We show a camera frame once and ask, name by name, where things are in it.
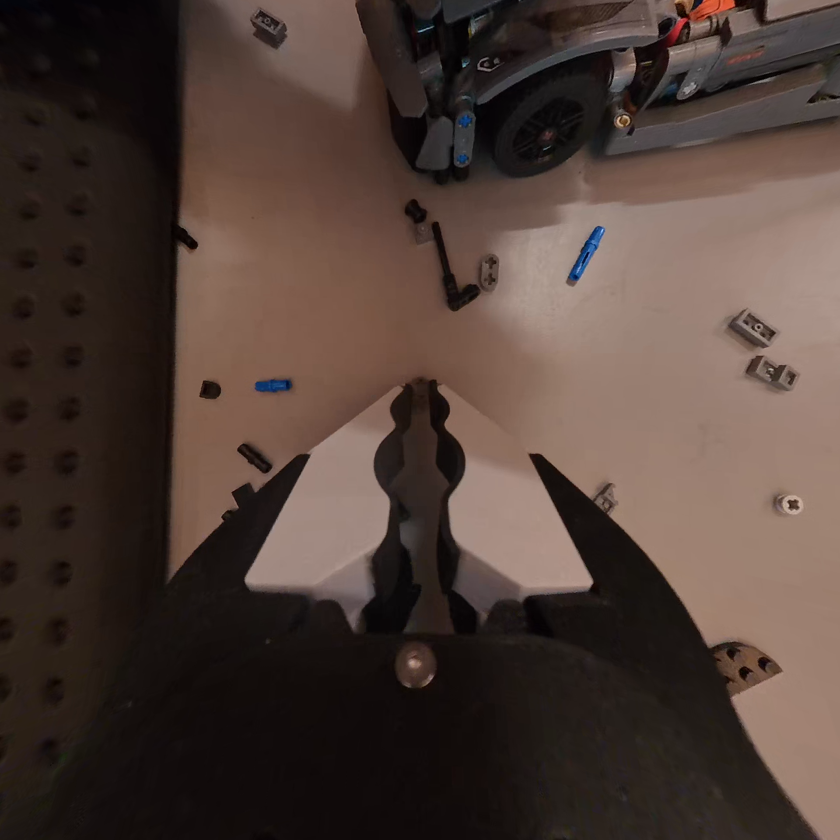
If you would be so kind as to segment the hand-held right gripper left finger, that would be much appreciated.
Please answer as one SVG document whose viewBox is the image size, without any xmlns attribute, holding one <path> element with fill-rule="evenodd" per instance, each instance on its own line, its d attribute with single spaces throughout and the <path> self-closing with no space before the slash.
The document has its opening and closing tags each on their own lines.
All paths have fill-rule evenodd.
<svg viewBox="0 0 840 840">
<path fill-rule="evenodd" d="M 353 630 L 411 585 L 395 482 L 411 387 L 398 386 L 311 450 L 250 566 L 252 592 L 336 602 Z"/>
</svg>

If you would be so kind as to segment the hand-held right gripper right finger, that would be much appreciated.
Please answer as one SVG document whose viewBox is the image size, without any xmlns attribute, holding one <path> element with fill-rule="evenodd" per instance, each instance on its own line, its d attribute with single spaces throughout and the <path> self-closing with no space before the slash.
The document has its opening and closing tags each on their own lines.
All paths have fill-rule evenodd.
<svg viewBox="0 0 840 840">
<path fill-rule="evenodd" d="M 437 578 L 457 634 L 498 602 L 588 592 L 592 576 L 530 455 L 445 385 L 429 385 L 435 465 L 445 486 Z"/>
</svg>

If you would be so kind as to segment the grey lego sports car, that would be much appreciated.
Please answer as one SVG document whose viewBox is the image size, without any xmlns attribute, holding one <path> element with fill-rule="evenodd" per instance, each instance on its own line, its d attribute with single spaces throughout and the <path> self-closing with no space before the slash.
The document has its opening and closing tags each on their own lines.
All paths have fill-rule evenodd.
<svg viewBox="0 0 840 840">
<path fill-rule="evenodd" d="M 415 172 L 499 172 L 838 117 L 835 1 L 359 1 L 392 137 Z"/>
</svg>

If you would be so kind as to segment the dark grey lego bracket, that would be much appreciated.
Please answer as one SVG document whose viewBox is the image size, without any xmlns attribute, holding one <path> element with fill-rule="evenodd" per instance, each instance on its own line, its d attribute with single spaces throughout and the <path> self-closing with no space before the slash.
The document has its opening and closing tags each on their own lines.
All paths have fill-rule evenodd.
<svg viewBox="0 0 840 840">
<path fill-rule="evenodd" d="M 769 348 L 779 335 L 777 328 L 748 308 L 731 318 L 728 329 L 752 346 L 763 349 Z"/>
<path fill-rule="evenodd" d="M 749 362 L 745 374 L 781 392 L 791 392 L 800 380 L 799 372 L 788 364 L 778 364 L 767 355 L 759 354 Z"/>
</svg>

